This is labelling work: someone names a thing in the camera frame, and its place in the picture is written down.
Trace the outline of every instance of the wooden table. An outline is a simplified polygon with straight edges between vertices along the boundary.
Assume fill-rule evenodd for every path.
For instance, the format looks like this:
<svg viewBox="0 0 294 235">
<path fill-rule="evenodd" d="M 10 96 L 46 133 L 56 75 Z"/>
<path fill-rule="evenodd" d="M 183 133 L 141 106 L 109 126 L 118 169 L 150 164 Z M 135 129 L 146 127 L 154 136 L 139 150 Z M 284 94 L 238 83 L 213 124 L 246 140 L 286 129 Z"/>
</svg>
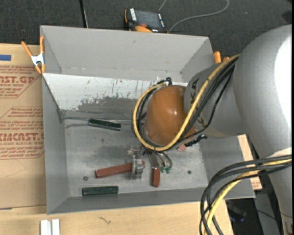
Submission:
<svg viewBox="0 0 294 235">
<path fill-rule="evenodd" d="M 14 61 L 20 51 L 20 45 L 0 44 L 0 53 L 12 53 Z M 57 218 L 61 235 L 197 235 L 200 213 L 198 202 L 55 215 L 46 215 L 46 206 L 13 208 L 0 210 L 0 235 L 38 235 L 40 220 Z M 232 235 L 225 201 L 219 206 L 216 218 L 223 233 Z"/>
</svg>

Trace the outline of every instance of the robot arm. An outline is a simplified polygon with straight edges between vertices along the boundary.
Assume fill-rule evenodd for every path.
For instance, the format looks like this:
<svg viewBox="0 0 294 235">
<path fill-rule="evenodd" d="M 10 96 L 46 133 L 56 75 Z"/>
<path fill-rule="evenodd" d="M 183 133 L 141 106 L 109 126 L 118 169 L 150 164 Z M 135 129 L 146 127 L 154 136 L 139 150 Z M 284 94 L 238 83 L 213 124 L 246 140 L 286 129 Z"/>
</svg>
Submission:
<svg viewBox="0 0 294 235">
<path fill-rule="evenodd" d="M 195 75 L 185 89 L 175 93 L 159 89 L 149 100 L 143 139 L 161 151 L 160 146 L 168 145 L 180 134 L 179 128 L 188 121 L 187 115 L 196 104 L 200 113 L 192 115 L 182 137 L 194 136 L 198 130 L 217 138 L 247 134 L 260 158 L 275 156 L 281 150 L 292 153 L 291 56 L 292 26 L 287 25 L 261 35 L 238 58 L 232 58 L 233 63 L 227 62 L 228 73 L 223 79 L 221 74 L 211 79 L 212 72 L 220 66 L 217 64 Z M 197 102 L 195 98 L 206 81 L 210 88 L 216 86 Z M 285 233 L 293 233 L 292 167 L 271 174 L 270 179 Z"/>
</svg>

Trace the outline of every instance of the cardboard box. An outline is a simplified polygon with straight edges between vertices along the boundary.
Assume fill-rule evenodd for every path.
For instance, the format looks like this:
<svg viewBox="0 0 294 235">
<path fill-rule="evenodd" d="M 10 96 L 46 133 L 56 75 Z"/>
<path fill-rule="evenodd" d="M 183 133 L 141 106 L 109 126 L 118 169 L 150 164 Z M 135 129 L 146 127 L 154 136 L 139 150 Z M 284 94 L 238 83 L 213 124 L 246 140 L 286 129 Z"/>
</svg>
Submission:
<svg viewBox="0 0 294 235">
<path fill-rule="evenodd" d="M 48 213 L 198 201 L 211 175 L 244 159 L 237 137 L 223 140 L 226 147 L 208 139 L 202 143 L 204 149 L 194 145 L 185 154 L 170 151 L 174 166 L 170 174 L 161 175 L 159 188 L 150 185 L 147 158 L 141 180 L 129 180 L 128 175 L 96 179 L 96 169 L 124 164 L 127 151 L 139 145 L 131 131 L 131 115 L 148 87 L 166 77 L 187 85 L 193 75 L 214 63 L 209 39 L 54 26 L 42 26 L 41 34 L 46 45 Z M 90 118 L 121 123 L 121 131 L 88 126 Z M 117 195 L 81 195 L 84 187 L 115 185 L 120 188 Z M 252 196 L 246 181 L 228 198 Z"/>
<path fill-rule="evenodd" d="M 21 45 L 0 54 L 11 55 L 0 61 L 0 209 L 44 205 L 42 77 Z"/>
</svg>

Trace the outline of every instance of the black cable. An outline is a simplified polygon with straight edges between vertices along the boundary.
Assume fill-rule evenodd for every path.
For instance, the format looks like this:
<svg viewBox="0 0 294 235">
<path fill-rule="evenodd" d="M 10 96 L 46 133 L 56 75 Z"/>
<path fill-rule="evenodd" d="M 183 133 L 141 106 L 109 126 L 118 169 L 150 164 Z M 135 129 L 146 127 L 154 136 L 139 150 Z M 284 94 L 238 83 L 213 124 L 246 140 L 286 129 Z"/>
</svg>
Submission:
<svg viewBox="0 0 294 235">
<path fill-rule="evenodd" d="M 235 182 L 235 181 L 237 181 L 237 180 L 246 179 L 246 178 L 258 177 L 258 176 L 265 175 L 265 174 L 268 175 L 268 174 L 271 174 L 271 173 L 277 172 L 277 171 L 279 171 L 279 170 L 285 169 L 286 167 L 289 167 L 289 166 L 291 166 L 291 165 L 286 165 L 286 166 L 283 166 L 283 167 L 278 168 L 278 169 L 273 169 L 273 170 L 271 170 L 271 171 L 262 171 L 262 172 L 257 173 L 256 175 L 245 176 L 245 177 L 242 177 L 242 178 L 240 178 L 240 179 L 234 179 L 234 180 L 228 182 L 226 185 L 224 185 L 220 190 L 218 190 L 218 192 L 217 192 L 216 195 L 214 196 L 214 200 L 217 198 L 217 196 L 219 195 L 219 193 L 220 193 L 220 192 L 221 192 L 226 186 L 228 186 L 229 184 L 231 184 L 232 182 Z M 209 227 L 208 227 L 208 225 L 207 225 L 206 218 L 205 218 L 205 214 L 211 209 L 213 202 L 210 203 L 210 204 L 208 204 L 208 207 L 207 207 L 205 210 L 202 209 L 202 208 L 203 208 L 203 204 L 202 204 L 202 203 L 203 203 L 203 200 L 201 200 L 201 203 L 200 203 L 200 208 L 201 208 L 201 220 L 200 220 L 200 223 L 199 223 L 199 231 L 200 231 L 200 234 L 202 235 L 202 231 L 201 231 L 201 223 L 203 223 L 203 225 L 204 225 L 204 227 L 205 227 L 205 229 L 206 229 L 206 231 L 207 231 L 207 234 L 210 235 L 211 232 L 210 232 L 210 229 L 209 229 Z M 218 225 L 218 223 L 217 223 L 217 221 L 216 221 L 215 218 L 213 218 L 213 220 L 215 221 L 214 224 L 215 224 L 215 226 L 216 226 L 216 228 L 217 228 L 217 230 L 218 230 L 219 225 Z"/>
<path fill-rule="evenodd" d="M 215 102 L 215 104 L 214 104 L 214 106 L 213 106 L 213 109 L 212 109 L 212 112 L 211 112 L 211 115 L 210 115 L 210 118 L 209 118 L 209 120 L 208 120 L 207 125 L 206 125 L 203 129 L 201 129 L 200 131 L 197 131 L 197 132 L 195 132 L 195 133 L 193 133 L 193 134 L 191 134 L 191 135 L 189 135 L 189 136 L 187 136 L 187 137 L 185 137 L 185 138 L 179 140 L 178 142 L 184 142 L 184 141 L 186 141 L 187 139 L 190 139 L 190 138 L 192 138 L 192 137 L 194 137 L 194 136 L 196 136 L 196 135 L 202 133 L 204 130 L 206 130 L 206 129 L 209 127 L 210 123 L 212 122 L 213 116 L 214 116 L 214 114 L 215 114 L 215 111 L 216 111 L 217 105 L 218 105 L 218 103 L 219 103 L 219 101 L 220 101 L 220 99 L 221 99 L 221 97 L 222 97 L 222 95 L 223 95 L 223 93 L 224 93 L 224 91 L 225 91 L 227 85 L 229 84 L 229 82 L 230 82 L 230 80 L 231 80 L 231 76 L 232 76 L 232 73 L 229 75 L 228 80 L 226 81 L 226 83 L 224 84 L 222 90 L 220 91 L 220 94 L 219 94 L 219 96 L 218 96 L 218 98 L 217 98 L 217 100 L 216 100 L 216 102 Z"/>
<path fill-rule="evenodd" d="M 210 180 L 207 188 L 205 189 L 203 195 L 202 195 L 202 198 L 201 198 L 201 205 L 200 205 L 200 210 L 201 210 L 201 213 L 204 211 L 204 206 L 203 206 L 203 203 L 205 201 L 205 197 L 206 195 L 208 195 L 207 197 L 207 202 L 209 205 L 212 205 L 210 204 L 210 190 L 211 190 L 211 187 L 218 181 L 220 181 L 221 179 L 223 179 L 224 177 L 221 177 L 220 174 L 222 174 L 223 172 L 226 172 L 227 170 L 230 170 L 230 169 L 233 169 L 233 168 L 236 168 L 236 167 L 241 167 L 243 165 L 250 165 L 250 164 L 259 164 L 259 163 L 267 163 L 267 162 L 273 162 L 273 161 L 279 161 L 279 160 L 284 160 L 284 159 L 289 159 L 291 158 L 291 156 L 280 156 L 280 157 L 273 157 L 273 158 L 266 158 L 266 159 L 259 159 L 257 161 L 246 161 L 246 162 L 241 162 L 241 163 L 236 163 L 236 164 L 233 164 L 233 165 L 230 165 L 230 166 L 227 166 L 226 168 L 220 170 L 219 172 L 217 172 L 213 178 Z M 256 166 L 256 167 L 249 167 L 249 168 L 245 168 L 243 171 L 253 171 L 253 170 L 257 170 L 257 169 L 260 169 L 261 167 L 260 166 Z M 231 176 L 231 175 L 235 175 L 235 174 L 238 174 L 238 173 L 241 173 L 242 170 L 240 169 L 239 171 L 230 171 L 228 174 L 228 176 Z"/>
<path fill-rule="evenodd" d="M 274 165 L 273 169 L 274 169 L 274 168 L 279 169 L 279 168 L 281 168 L 282 165 L 289 166 L 289 162 L 287 162 L 286 164 L 277 164 L 277 165 Z M 216 193 L 216 196 L 218 196 L 222 190 L 223 190 L 223 188 L 222 188 L 222 189 L 219 189 L 219 191 Z M 211 191 L 211 188 L 209 188 L 208 191 L 207 191 L 207 203 L 208 203 L 209 205 L 210 205 L 210 191 Z M 216 218 L 215 218 L 214 216 L 213 216 L 213 218 L 212 218 L 212 221 L 213 221 L 213 223 L 214 223 L 216 229 L 219 230 L 219 225 L 218 225 L 217 220 L 216 220 Z"/>
<path fill-rule="evenodd" d="M 87 18 L 86 18 L 86 12 L 84 10 L 83 0 L 79 0 L 79 6 L 80 6 L 80 11 L 82 13 L 84 28 L 88 28 L 88 22 L 87 22 Z"/>
<path fill-rule="evenodd" d="M 259 172 L 257 175 L 252 176 L 252 177 L 259 177 L 259 176 L 261 176 L 261 175 L 268 175 L 268 174 L 271 174 L 271 173 L 274 173 L 274 172 L 277 172 L 277 171 L 280 171 L 280 170 L 286 169 L 286 168 L 290 167 L 291 165 L 292 165 L 292 162 L 290 162 L 290 164 L 286 164 L 286 165 L 284 165 L 284 166 L 282 166 L 282 167 L 280 167 L 280 168 L 273 169 L 273 170 L 271 170 L 271 171 L 262 171 L 262 172 Z M 235 179 L 235 180 L 232 180 L 232 181 L 228 182 L 226 185 L 224 185 L 222 188 L 220 188 L 220 189 L 218 190 L 218 192 L 214 195 L 214 197 L 213 197 L 213 199 L 212 199 L 212 202 L 209 204 L 209 209 L 211 208 L 212 204 L 214 203 L 214 201 L 215 201 L 215 199 L 218 197 L 218 195 L 219 195 L 219 194 L 224 190 L 224 188 L 227 187 L 229 184 L 231 184 L 232 182 L 238 181 L 238 180 L 242 180 L 242 179 L 246 179 L 246 178 L 252 178 L 252 177 L 250 177 L 250 176 L 246 176 L 246 177 L 242 177 L 242 178 Z M 216 228 L 219 227 L 216 218 L 213 217 L 212 220 L 213 220 L 214 225 L 216 226 Z"/>
<path fill-rule="evenodd" d="M 184 138 L 185 135 L 192 128 L 192 126 L 195 124 L 195 122 L 197 121 L 200 113 L 202 112 L 202 110 L 206 106 L 207 102 L 211 98 L 212 94 L 218 88 L 218 86 L 220 85 L 220 83 L 233 71 L 233 69 L 235 67 L 235 63 L 236 63 L 236 59 L 233 60 L 231 63 L 229 63 L 221 71 L 219 71 L 218 75 L 216 76 L 215 79 L 213 79 L 213 81 L 210 81 L 211 85 L 210 85 L 209 88 L 206 89 L 206 92 L 207 92 L 206 95 L 201 99 L 201 102 L 198 102 L 198 103 L 200 103 L 200 105 L 198 106 L 198 108 L 194 112 L 194 115 L 193 115 L 192 119 L 190 120 L 189 125 L 185 128 L 185 130 L 182 133 L 182 136 L 181 137 Z"/>
<path fill-rule="evenodd" d="M 258 177 L 258 176 L 261 176 L 261 175 L 268 175 L 268 174 L 271 174 L 271 173 L 274 173 L 274 172 L 277 172 L 277 171 L 280 171 L 280 170 L 283 170 L 283 169 L 286 169 L 288 167 L 290 167 L 292 165 L 292 162 L 289 162 L 287 164 L 279 164 L 276 166 L 275 169 L 271 169 L 271 170 L 265 170 L 265 171 L 260 171 L 258 172 L 256 175 L 249 175 L 249 176 L 244 176 L 244 177 L 241 177 L 241 178 L 237 178 L 237 179 L 234 179 L 234 180 L 231 180 L 230 182 L 226 183 L 225 185 L 223 185 L 218 191 L 217 193 L 214 195 L 214 197 L 212 198 L 211 202 L 210 202 L 210 196 L 207 195 L 207 189 L 208 187 L 205 189 L 203 195 L 202 195 L 202 198 L 201 198 L 201 203 L 200 203 L 200 212 L 201 212 L 201 220 L 200 220 L 200 224 L 199 224 L 199 231 L 200 231 L 200 234 L 202 234 L 202 231 L 201 231 L 201 223 L 203 223 L 206 231 L 207 231 L 207 234 L 210 235 L 211 232 L 209 230 L 209 227 L 206 223 L 206 218 L 205 218 L 205 214 L 210 210 L 210 208 L 212 207 L 215 199 L 218 197 L 218 195 L 221 193 L 222 190 L 224 190 L 225 187 L 227 187 L 229 184 L 235 182 L 235 181 L 238 181 L 238 180 L 242 180 L 242 179 L 246 179 L 246 178 L 253 178 L 253 177 Z M 207 198 L 207 203 L 208 203 L 208 207 L 204 210 L 204 201 L 205 201 L 205 198 Z M 213 217 L 213 221 L 214 221 L 214 224 L 218 230 L 218 223 L 216 221 L 216 219 Z"/>
</svg>

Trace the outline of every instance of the cable bundle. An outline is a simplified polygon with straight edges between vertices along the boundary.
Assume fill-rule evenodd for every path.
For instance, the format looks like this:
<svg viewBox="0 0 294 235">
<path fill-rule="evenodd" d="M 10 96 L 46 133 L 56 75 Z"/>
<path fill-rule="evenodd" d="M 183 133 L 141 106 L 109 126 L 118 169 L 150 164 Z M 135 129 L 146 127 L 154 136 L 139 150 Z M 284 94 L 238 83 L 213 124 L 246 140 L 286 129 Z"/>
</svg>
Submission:
<svg viewBox="0 0 294 235">
<path fill-rule="evenodd" d="M 279 157 L 270 157 L 265 159 L 258 159 L 253 161 L 241 162 L 233 165 L 229 165 L 224 169 L 217 172 L 213 178 L 210 180 L 207 188 L 205 189 L 201 200 L 200 200 L 200 213 L 201 220 L 199 223 L 199 233 L 200 235 L 211 235 L 211 231 L 209 229 L 211 221 L 213 221 L 218 233 L 222 235 L 222 231 L 217 223 L 217 220 L 214 217 L 214 213 L 220 203 L 220 201 L 226 196 L 226 194 L 241 180 L 250 179 L 253 177 L 258 177 L 261 175 L 268 175 L 288 167 L 292 166 L 292 156 L 279 156 Z M 218 191 L 211 197 L 211 189 L 213 185 L 219 182 L 222 179 L 227 177 L 237 175 L 234 180 L 229 181 L 224 184 Z"/>
</svg>

